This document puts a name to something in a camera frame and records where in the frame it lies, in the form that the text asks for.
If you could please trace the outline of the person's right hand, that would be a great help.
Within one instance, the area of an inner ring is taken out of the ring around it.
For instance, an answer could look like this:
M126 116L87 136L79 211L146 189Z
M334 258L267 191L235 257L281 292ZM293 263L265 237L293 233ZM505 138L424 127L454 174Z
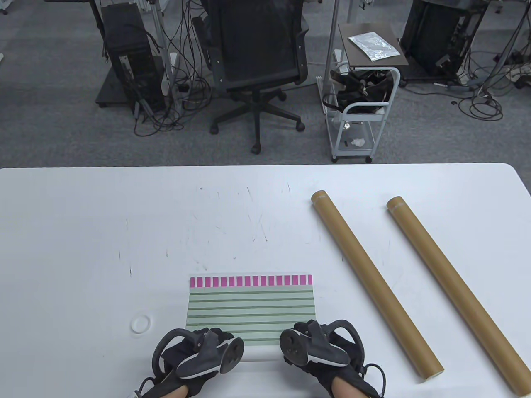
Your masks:
M328 325L316 320L297 322L281 333L280 348L287 364L315 377L331 397L336 379L367 397L380 396L364 381L364 345L349 321L336 320Z

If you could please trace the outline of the person's left hand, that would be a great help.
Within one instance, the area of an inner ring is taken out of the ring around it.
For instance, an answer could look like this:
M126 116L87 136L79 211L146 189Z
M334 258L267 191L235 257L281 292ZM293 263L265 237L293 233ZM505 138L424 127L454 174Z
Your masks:
M176 328L157 344L152 355L153 377L146 378L137 397L193 397L218 374L239 364L244 341L220 328L189 331Z

